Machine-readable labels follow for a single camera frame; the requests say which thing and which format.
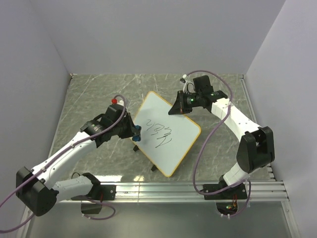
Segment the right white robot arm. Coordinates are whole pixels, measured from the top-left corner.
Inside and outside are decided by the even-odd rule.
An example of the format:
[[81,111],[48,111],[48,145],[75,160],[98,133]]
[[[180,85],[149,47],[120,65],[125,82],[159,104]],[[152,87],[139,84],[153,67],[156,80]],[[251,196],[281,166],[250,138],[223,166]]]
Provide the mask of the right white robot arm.
[[223,91],[215,91],[207,75],[193,80],[194,91],[189,92],[184,86],[177,92],[176,100],[169,110],[169,115],[191,113],[193,108],[202,107],[220,119],[237,137],[239,147],[235,165],[219,181],[219,193],[230,198],[236,192],[236,186],[246,181],[250,175],[275,159],[273,131],[251,121],[231,102],[231,97]]

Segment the white board with yellow frame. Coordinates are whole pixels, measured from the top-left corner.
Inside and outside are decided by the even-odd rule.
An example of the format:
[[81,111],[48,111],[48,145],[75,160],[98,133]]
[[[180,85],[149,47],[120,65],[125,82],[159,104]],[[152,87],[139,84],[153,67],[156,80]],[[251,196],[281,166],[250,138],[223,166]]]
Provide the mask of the white board with yellow frame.
[[135,117],[141,140],[134,144],[165,176],[171,177],[201,134],[201,127],[185,115],[169,115],[172,105],[150,91]]

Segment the blue whiteboard eraser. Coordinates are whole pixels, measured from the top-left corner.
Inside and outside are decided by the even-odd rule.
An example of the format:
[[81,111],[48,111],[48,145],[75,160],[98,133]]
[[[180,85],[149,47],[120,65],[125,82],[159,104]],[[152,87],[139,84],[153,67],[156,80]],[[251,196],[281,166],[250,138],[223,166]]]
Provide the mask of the blue whiteboard eraser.
[[141,141],[141,130],[142,127],[139,125],[135,125],[134,135],[132,136],[132,141],[139,142]]

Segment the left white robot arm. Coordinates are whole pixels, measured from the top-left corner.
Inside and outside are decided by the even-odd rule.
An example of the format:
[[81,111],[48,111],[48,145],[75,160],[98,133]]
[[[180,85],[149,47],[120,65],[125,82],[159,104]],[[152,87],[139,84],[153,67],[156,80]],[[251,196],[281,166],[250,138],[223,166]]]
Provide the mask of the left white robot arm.
[[32,169],[22,167],[16,173],[16,196],[35,214],[42,216],[63,200],[85,196],[100,200],[100,181],[91,173],[60,181],[60,177],[80,159],[108,142],[113,136],[140,139],[124,102],[111,104],[104,114],[86,122],[60,150]]

